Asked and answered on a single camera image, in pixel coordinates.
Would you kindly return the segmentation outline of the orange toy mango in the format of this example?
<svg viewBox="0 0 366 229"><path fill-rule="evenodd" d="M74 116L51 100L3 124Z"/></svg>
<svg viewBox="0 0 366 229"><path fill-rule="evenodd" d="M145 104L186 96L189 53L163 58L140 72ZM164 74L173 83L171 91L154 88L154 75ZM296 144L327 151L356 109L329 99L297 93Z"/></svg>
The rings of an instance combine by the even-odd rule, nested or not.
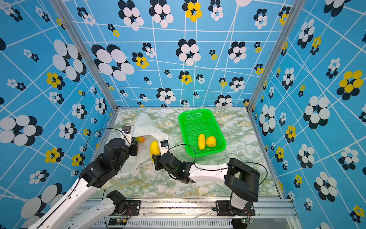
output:
<svg viewBox="0 0 366 229"><path fill-rule="evenodd" d="M143 143L143 142L145 141L145 138L144 138L144 137L142 137L142 136L135 137L134 139L135 139L135 141L137 141L138 143Z"/></svg>

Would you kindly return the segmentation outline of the white plastic bag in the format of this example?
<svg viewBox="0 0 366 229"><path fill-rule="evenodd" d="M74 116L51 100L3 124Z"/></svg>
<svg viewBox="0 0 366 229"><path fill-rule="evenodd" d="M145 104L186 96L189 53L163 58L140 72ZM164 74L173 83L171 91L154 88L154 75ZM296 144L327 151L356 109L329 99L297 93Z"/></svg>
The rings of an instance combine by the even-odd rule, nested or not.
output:
<svg viewBox="0 0 366 229"><path fill-rule="evenodd" d="M145 161L151 159L150 144L153 141L161 142L169 140L168 135L157 128L155 122L144 113L137 117L137 121L132 127L132 141L135 137L142 136L145 138L143 143L138 143L137 156L129 156L122 169L119 171L122 174L131 174L136 171L137 167Z"/></svg>

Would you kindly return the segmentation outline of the long yellow toy mango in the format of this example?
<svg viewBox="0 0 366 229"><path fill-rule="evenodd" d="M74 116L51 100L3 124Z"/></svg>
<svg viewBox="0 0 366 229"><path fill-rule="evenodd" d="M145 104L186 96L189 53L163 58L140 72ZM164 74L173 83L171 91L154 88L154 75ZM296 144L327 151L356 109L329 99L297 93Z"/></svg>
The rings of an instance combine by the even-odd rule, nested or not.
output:
<svg viewBox="0 0 366 229"><path fill-rule="evenodd" d="M198 137L198 147L201 151L203 151L206 147L206 138L204 134L200 134Z"/></svg>

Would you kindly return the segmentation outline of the wrinkled yellow toy fruit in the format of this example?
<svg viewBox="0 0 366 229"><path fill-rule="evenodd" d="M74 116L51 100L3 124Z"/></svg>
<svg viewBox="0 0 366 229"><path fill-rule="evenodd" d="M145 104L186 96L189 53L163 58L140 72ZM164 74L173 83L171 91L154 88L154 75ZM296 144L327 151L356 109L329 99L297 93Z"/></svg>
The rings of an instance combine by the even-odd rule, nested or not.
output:
<svg viewBox="0 0 366 229"><path fill-rule="evenodd" d="M217 141L216 141L216 138L214 136L209 136L207 139L206 139L206 145L209 147L209 148L214 148L216 147L216 144L217 144Z"/></svg>

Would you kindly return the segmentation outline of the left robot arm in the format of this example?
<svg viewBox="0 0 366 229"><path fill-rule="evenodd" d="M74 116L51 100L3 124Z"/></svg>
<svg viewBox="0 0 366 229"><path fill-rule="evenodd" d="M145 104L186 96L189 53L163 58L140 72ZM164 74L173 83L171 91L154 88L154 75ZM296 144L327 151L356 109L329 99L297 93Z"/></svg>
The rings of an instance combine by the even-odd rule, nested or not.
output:
<svg viewBox="0 0 366 229"><path fill-rule="evenodd" d="M115 190L96 206L73 217L79 207L98 191L108 180L121 170L130 156L137 156L138 142L114 138L105 146L104 151L81 173L71 189L45 213L31 224L31 229L88 229L101 218L112 214L132 216L126 197Z"/></svg>

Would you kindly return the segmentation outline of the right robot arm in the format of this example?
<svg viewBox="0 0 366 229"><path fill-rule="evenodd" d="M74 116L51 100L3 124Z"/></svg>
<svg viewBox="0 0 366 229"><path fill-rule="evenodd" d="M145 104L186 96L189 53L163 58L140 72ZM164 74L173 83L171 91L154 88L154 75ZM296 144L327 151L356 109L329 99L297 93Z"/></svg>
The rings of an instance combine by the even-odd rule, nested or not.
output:
<svg viewBox="0 0 366 229"><path fill-rule="evenodd" d="M248 202L258 201L260 173L236 158L211 166L182 162L170 152L151 155L151 159L155 170L163 169L184 184L206 181L225 184L232 192L230 206L236 210L244 210Z"/></svg>

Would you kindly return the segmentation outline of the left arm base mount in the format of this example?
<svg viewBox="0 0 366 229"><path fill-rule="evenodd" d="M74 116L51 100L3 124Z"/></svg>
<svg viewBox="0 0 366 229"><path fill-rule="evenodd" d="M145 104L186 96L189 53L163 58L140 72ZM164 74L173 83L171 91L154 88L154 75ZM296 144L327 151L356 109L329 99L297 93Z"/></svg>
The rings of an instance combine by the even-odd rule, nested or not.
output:
<svg viewBox="0 0 366 229"><path fill-rule="evenodd" d="M115 207L114 215L117 216L137 216L141 209L140 200L125 200L118 203Z"/></svg>

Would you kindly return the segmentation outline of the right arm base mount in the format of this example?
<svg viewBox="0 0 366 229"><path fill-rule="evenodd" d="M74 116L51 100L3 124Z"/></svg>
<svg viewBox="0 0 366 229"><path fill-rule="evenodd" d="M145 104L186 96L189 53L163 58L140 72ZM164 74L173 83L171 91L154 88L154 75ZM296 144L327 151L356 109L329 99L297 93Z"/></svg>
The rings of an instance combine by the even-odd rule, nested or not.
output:
<svg viewBox="0 0 366 229"><path fill-rule="evenodd" d="M252 202L247 202L243 209L233 207L228 200L217 200L213 210L218 216L255 216L255 209Z"/></svg>

